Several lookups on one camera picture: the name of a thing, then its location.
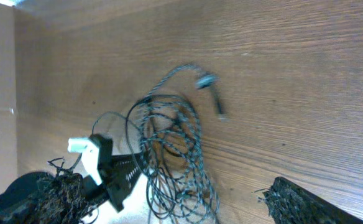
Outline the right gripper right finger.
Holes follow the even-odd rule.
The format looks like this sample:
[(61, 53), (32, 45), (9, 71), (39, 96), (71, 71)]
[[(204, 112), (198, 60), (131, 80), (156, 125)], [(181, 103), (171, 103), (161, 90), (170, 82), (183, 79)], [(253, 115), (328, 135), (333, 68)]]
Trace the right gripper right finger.
[(362, 219), (281, 176), (259, 191), (263, 194), (259, 200), (276, 224), (363, 224)]

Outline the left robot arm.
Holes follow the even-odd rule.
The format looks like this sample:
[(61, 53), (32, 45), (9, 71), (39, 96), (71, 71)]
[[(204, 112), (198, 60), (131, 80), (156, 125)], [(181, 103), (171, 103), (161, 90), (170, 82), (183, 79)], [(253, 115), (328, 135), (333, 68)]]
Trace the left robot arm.
[(105, 202), (120, 212), (147, 158), (146, 152), (99, 156), (93, 166), (99, 184), (68, 170), (25, 174), (0, 194), (0, 223), (81, 223)]

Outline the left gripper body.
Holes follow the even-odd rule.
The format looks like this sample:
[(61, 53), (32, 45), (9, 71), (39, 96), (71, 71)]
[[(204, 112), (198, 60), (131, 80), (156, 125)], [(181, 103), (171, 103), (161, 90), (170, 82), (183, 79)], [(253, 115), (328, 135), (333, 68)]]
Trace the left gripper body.
[(124, 209), (123, 201), (128, 198), (138, 180), (138, 167), (131, 155), (110, 156), (100, 159), (98, 171), (109, 201), (117, 212)]

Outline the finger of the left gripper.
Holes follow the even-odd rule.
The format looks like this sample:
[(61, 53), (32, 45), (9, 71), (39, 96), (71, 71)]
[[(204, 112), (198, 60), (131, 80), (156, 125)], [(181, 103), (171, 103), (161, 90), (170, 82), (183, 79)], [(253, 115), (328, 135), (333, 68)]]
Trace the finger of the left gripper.
[(114, 178), (123, 189), (132, 190), (146, 168), (147, 152), (113, 156)]

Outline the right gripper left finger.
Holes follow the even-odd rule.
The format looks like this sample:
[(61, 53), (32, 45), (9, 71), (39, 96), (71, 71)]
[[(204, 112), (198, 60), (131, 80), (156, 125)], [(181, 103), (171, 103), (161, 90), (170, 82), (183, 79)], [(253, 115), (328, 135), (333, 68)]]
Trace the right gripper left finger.
[(81, 223), (89, 207), (82, 196), (83, 176), (74, 171), (75, 166), (65, 168), (62, 157), (47, 163), (56, 173), (39, 179), (38, 191), (30, 197), (33, 209), (29, 223)]

